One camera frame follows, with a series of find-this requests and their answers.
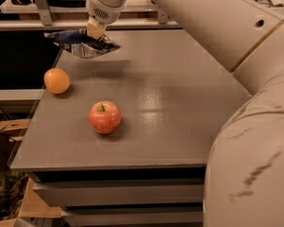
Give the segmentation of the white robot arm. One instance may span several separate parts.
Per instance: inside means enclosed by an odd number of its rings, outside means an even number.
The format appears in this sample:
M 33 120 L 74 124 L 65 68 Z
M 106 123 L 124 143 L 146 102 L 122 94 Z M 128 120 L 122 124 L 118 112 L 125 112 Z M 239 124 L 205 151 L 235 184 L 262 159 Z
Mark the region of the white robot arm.
M 182 92 L 184 119 L 154 105 L 140 120 L 198 133 L 198 113 L 232 108 L 206 156 L 204 227 L 284 227 L 284 17 L 254 0 L 152 1 L 232 76 L 195 82 L 198 99 Z M 89 35 L 102 35 L 125 2 L 87 0 Z

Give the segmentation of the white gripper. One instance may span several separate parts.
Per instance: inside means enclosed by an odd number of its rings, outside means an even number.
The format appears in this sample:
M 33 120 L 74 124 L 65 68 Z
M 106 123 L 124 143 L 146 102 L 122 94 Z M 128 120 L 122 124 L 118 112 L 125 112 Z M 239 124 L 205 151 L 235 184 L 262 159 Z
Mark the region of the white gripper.
M 86 0 L 86 9 L 90 16 L 87 22 L 87 35 L 100 39 L 106 25 L 114 23 L 124 8 L 127 0 Z

